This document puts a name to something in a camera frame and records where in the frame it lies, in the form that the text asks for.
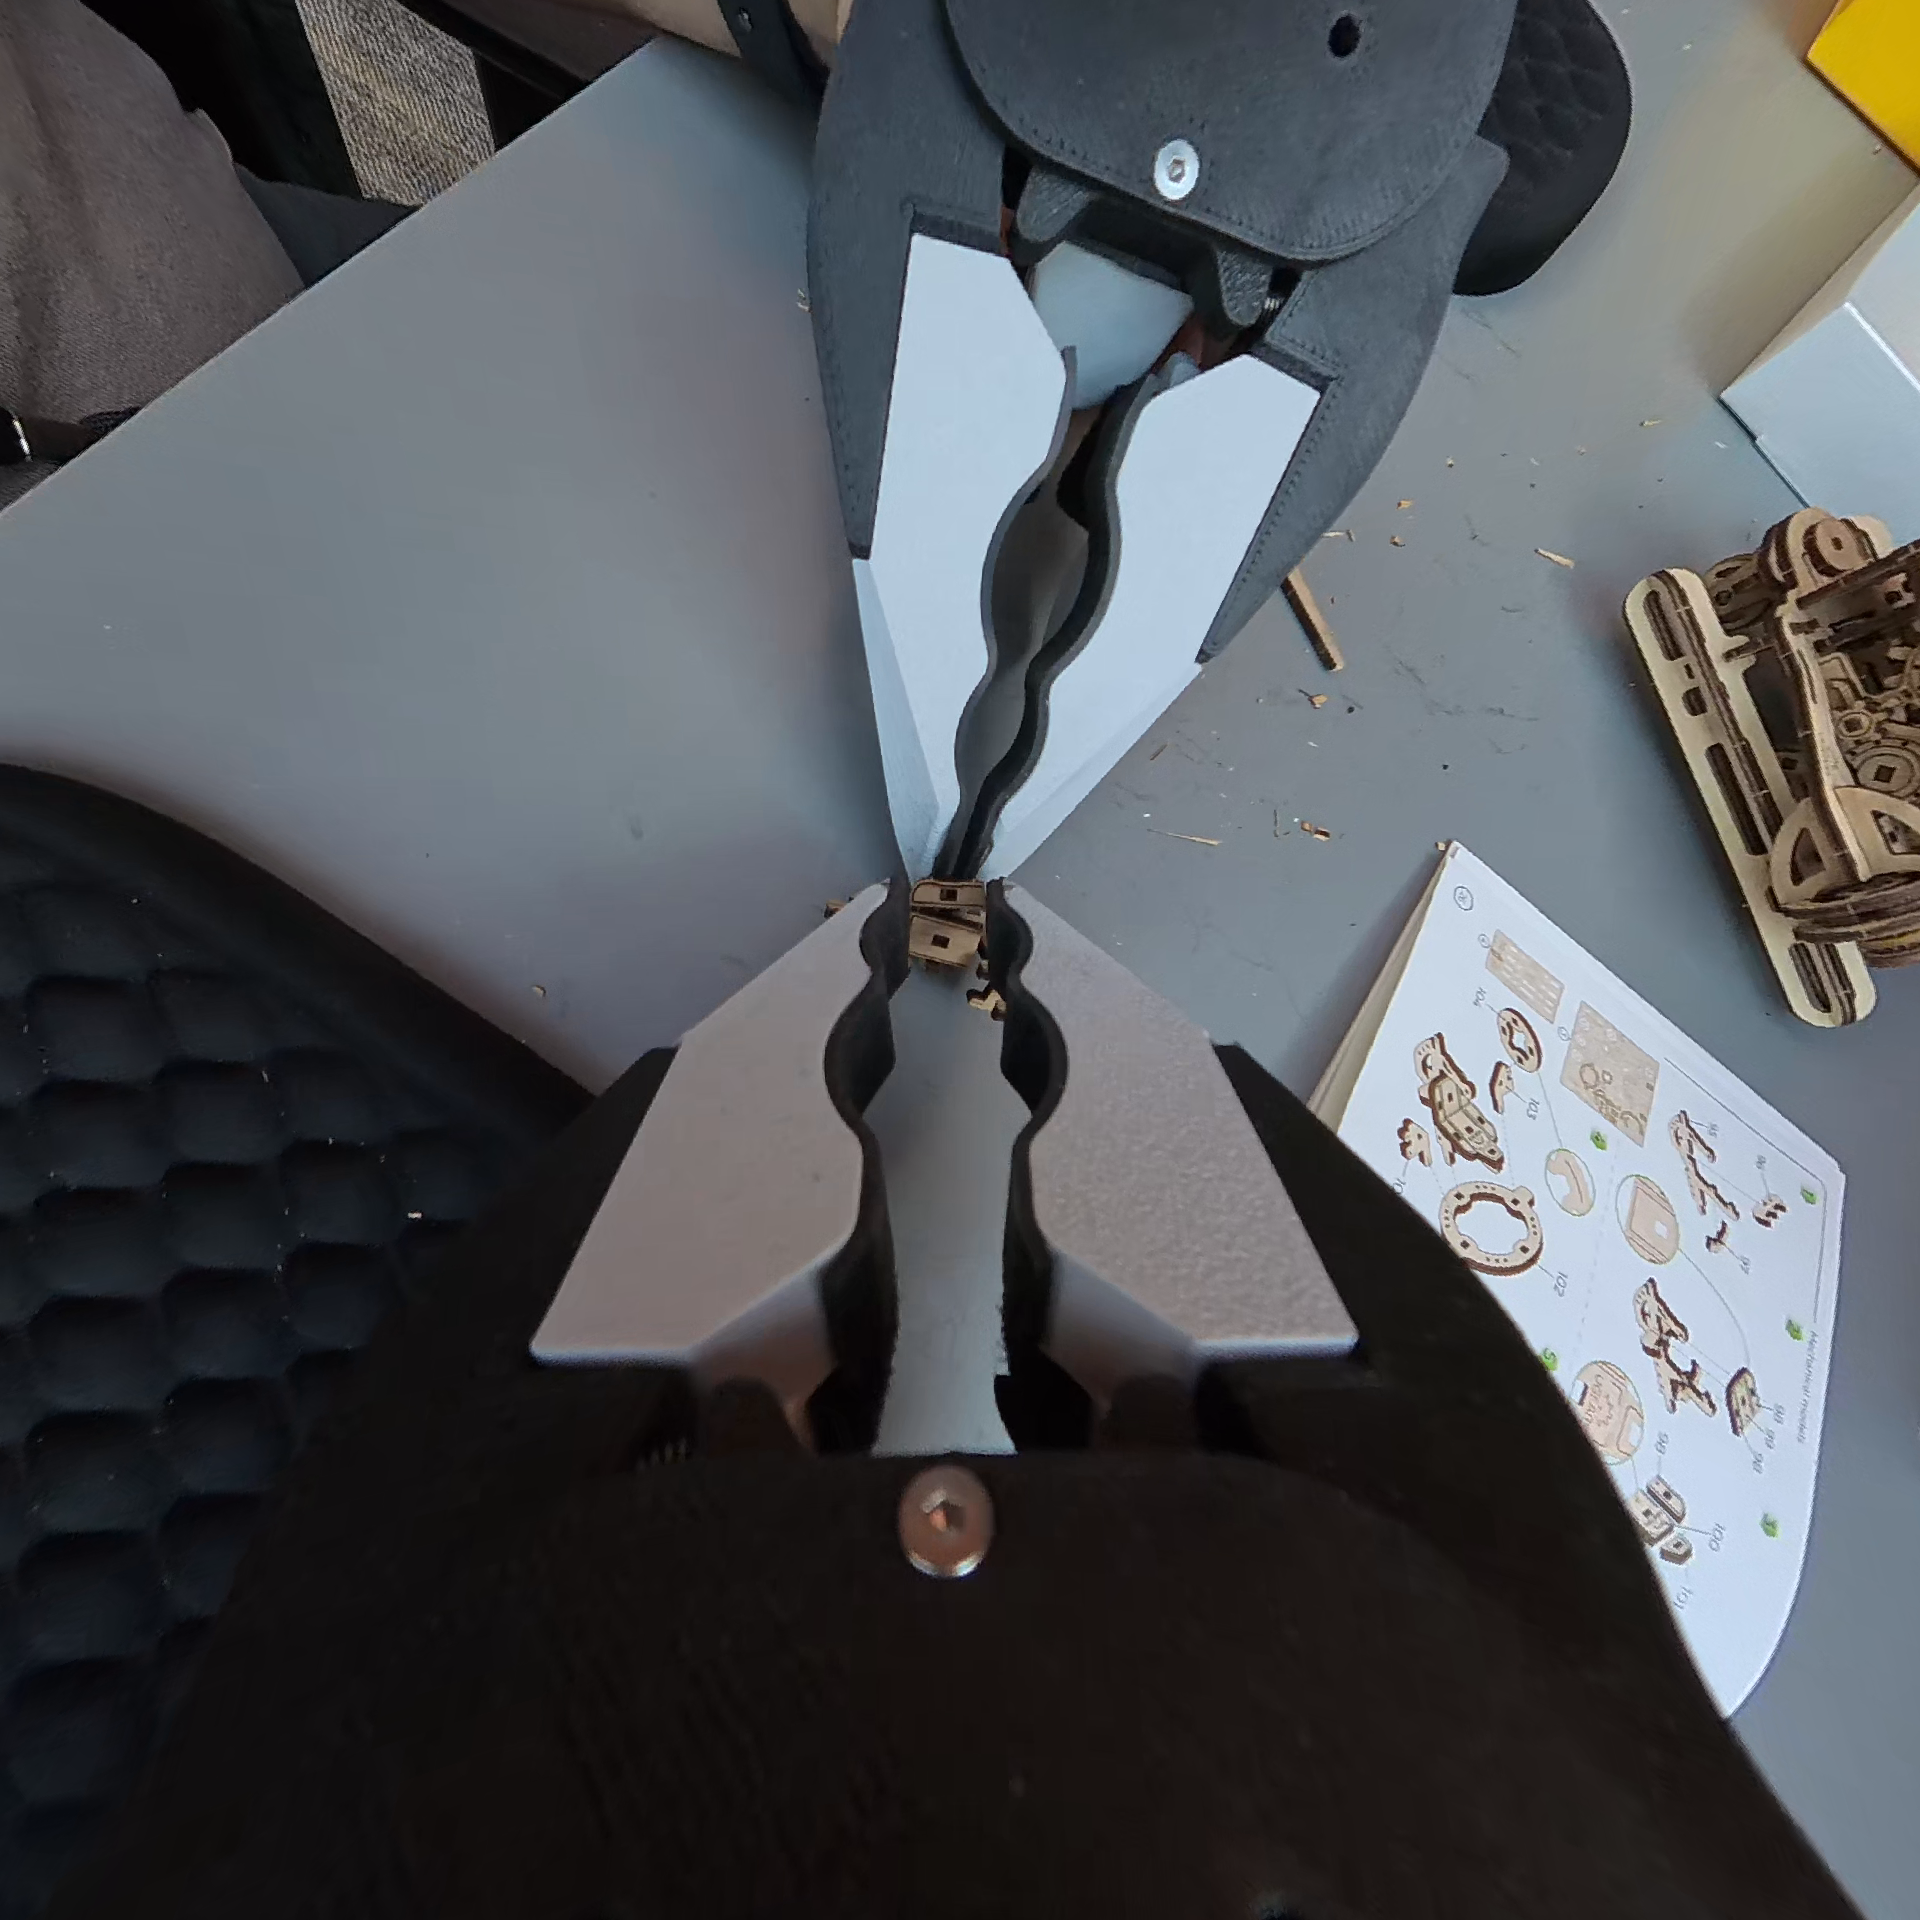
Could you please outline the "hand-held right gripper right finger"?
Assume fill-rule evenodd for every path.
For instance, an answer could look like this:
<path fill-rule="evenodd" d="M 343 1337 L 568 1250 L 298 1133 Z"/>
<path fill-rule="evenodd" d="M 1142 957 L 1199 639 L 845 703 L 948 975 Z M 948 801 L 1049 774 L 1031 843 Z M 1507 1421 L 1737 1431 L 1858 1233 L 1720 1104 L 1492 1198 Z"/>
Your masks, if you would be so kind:
<path fill-rule="evenodd" d="M 988 889 L 1017 1444 L 1091 1444 L 1122 1384 L 1180 1406 L 1215 1363 L 1336 1363 L 1336 1302 L 1215 1039 L 1031 889 Z"/>

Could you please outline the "small wooden model assembly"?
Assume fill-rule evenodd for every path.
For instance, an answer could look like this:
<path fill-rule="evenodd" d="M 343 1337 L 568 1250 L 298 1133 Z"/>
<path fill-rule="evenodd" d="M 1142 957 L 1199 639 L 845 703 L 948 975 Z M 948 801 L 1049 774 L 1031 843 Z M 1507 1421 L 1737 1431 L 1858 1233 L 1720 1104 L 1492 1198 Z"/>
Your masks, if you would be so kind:
<path fill-rule="evenodd" d="M 913 880 L 907 915 L 977 915 L 988 919 L 988 880 Z M 977 966 L 973 975 L 938 975 L 931 981 L 964 993 L 973 1013 L 1008 1021 L 1008 994 L 988 993 L 988 930 L 977 930 Z"/>

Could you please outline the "white instruction booklet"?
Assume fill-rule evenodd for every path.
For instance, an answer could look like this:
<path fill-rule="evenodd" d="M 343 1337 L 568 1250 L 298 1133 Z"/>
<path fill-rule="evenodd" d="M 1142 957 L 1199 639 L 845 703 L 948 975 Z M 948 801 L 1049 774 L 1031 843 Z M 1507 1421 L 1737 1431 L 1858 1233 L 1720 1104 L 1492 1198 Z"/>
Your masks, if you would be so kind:
<path fill-rule="evenodd" d="M 1720 1712 L 1770 1668 L 1824 1467 L 1848 1170 L 1465 843 L 1314 1116 L 1568 1396 Z"/>

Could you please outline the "person's grey clothing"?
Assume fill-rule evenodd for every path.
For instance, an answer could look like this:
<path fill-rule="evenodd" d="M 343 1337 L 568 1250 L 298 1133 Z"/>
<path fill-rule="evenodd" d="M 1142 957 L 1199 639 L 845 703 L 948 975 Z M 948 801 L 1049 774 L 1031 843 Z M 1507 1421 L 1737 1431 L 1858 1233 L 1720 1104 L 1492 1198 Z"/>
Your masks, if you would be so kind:
<path fill-rule="evenodd" d="M 283 299 L 298 267 L 157 56 L 84 0 L 4 0 L 0 403 L 57 422 L 150 407 Z"/>

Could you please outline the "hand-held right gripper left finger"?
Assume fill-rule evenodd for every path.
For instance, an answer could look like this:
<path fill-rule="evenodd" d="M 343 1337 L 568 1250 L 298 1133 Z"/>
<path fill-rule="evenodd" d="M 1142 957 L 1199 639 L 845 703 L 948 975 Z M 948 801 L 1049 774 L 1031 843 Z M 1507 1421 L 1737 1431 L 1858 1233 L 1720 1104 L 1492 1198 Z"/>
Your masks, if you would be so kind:
<path fill-rule="evenodd" d="M 869 1444 L 896 1252 L 869 1089 L 896 1065 L 907 880 L 869 880 L 681 1029 L 542 1330 L 542 1363 L 756 1380 L 802 1444 Z"/>

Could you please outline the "yellow plastic bin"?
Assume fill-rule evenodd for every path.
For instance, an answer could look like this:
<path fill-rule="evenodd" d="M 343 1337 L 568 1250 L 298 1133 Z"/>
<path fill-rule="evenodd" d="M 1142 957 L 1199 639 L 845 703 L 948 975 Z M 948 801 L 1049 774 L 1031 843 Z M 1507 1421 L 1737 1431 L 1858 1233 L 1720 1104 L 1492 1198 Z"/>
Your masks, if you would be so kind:
<path fill-rule="evenodd" d="M 1839 0 L 1806 67 L 1920 156 L 1920 0 Z"/>

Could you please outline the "white cardboard box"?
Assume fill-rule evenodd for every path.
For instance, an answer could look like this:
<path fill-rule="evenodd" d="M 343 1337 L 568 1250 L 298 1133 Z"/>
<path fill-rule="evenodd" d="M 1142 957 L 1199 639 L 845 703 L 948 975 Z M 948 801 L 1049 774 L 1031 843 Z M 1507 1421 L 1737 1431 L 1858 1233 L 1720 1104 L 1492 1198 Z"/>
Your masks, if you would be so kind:
<path fill-rule="evenodd" d="M 1770 199 L 1720 278 L 1720 407 L 1806 506 L 1920 533 L 1920 165 L 1827 81 L 1758 120 Z"/>

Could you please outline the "person's left forearm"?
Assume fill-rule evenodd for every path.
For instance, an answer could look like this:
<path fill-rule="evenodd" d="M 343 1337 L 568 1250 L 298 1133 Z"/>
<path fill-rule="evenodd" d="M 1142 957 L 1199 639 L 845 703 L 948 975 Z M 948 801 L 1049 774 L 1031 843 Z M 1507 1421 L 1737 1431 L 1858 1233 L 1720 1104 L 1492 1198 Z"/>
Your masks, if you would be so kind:
<path fill-rule="evenodd" d="M 637 13 L 637 24 L 708 43 L 708 52 L 739 52 L 726 0 L 615 0 L 615 13 Z M 793 0 L 793 13 L 796 13 L 813 56 L 827 56 L 845 30 L 845 0 Z"/>

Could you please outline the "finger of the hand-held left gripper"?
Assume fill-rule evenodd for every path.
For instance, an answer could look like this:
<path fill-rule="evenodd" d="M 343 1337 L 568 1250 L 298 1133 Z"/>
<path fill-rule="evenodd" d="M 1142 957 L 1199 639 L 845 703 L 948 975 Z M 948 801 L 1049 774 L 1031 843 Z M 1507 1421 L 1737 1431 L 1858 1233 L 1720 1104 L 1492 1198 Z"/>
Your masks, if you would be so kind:
<path fill-rule="evenodd" d="M 1025 732 L 988 761 L 954 873 L 1017 873 L 1112 758 L 1199 678 L 1199 652 L 1261 533 L 1261 506 L 1324 394 L 1225 354 L 1215 370 L 1148 370 L 1091 452 L 1091 566 L 1073 611 L 1025 677 Z"/>
<path fill-rule="evenodd" d="M 1025 524 L 1065 452 L 1073 354 L 1001 251 L 907 243 L 883 506 L 857 558 L 869 738 L 907 880 L 973 824 L 977 774 L 1025 726 L 1049 566 Z"/>

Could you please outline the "large wooden gear model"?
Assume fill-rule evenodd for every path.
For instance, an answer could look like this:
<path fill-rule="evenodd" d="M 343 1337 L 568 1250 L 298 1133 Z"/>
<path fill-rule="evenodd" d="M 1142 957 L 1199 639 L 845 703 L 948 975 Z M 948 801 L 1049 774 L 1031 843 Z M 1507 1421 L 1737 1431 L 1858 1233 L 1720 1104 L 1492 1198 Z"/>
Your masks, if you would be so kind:
<path fill-rule="evenodd" d="M 1799 506 L 1624 597 L 1786 1005 L 1824 1029 L 1920 966 L 1920 542 Z"/>

